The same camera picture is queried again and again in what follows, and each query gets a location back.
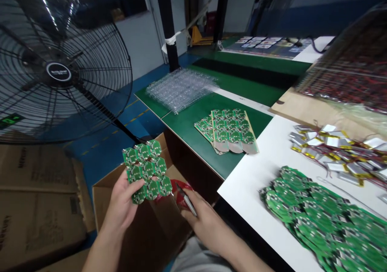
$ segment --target circuit board panel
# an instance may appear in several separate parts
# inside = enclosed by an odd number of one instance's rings
[[[259,194],[325,271],[387,271],[385,221],[288,166]]]
[[[145,181],[145,184],[132,196],[134,204],[141,204],[145,199],[155,200],[158,195],[168,196],[172,193],[171,180],[165,176],[167,171],[165,160],[159,157],[161,151],[157,140],[123,150],[128,181],[130,183],[140,179]]]
[[[221,152],[257,154],[256,138],[246,111],[214,109],[211,111],[214,147]]]
[[[193,124],[196,130],[198,130],[204,138],[207,139],[208,142],[210,142],[211,146],[214,148],[214,151],[218,155],[223,155],[224,152],[221,152],[217,150],[214,146],[214,132],[212,130],[212,118],[211,115],[204,117],[200,121]]]

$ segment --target stack of circuit boards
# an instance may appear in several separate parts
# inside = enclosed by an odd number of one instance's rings
[[[171,180],[165,176],[166,164],[161,157],[161,146],[156,140],[135,145],[122,151],[130,183],[144,179],[145,184],[132,196],[133,203],[141,204],[145,199],[155,200],[158,195],[172,193]]]
[[[261,199],[325,271],[387,271],[385,221],[295,169],[280,173]]]
[[[256,138],[246,111],[241,109],[215,109],[194,123],[194,127],[210,142],[215,152],[257,154]]]

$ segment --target black pole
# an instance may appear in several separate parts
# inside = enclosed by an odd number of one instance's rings
[[[172,4],[171,0],[158,0],[160,8],[162,29],[164,30],[165,39],[171,38],[175,34],[175,26],[173,25]],[[173,45],[166,45],[166,51],[169,61],[169,71],[172,72],[180,67],[177,57],[176,42]]]
[[[140,140],[133,135],[125,126],[123,123],[121,123],[116,116],[108,110],[90,91],[88,91],[83,85],[81,84],[74,84],[74,87],[85,96],[93,105],[97,107],[103,113],[109,120],[111,120],[117,128],[119,128],[121,131],[123,131],[129,138],[131,138],[134,141],[134,144],[140,144]]]
[[[215,27],[214,27],[215,47],[217,46],[218,41],[221,41],[223,38],[223,28],[225,26],[227,2],[228,0],[218,0],[218,8],[216,10],[216,20],[215,20]]]

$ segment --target fan logo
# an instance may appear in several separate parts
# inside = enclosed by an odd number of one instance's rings
[[[66,82],[71,79],[70,70],[63,64],[51,62],[47,65],[46,70],[49,76],[51,76],[55,80]]]
[[[62,74],[67,74],[67,73],[69,73],[67,70],[53,70],[53,71],[51,71],[51,74],[62,75]]]

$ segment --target person's right hand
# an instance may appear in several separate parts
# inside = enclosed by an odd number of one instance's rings
[[[233,246],[233,241],[238,238],[237,235],[197,192],[188,189],[184,191],[194,205],[198,217],[187,210],[183,210],[181,215],[209,250],[225,258],[227,251]]]

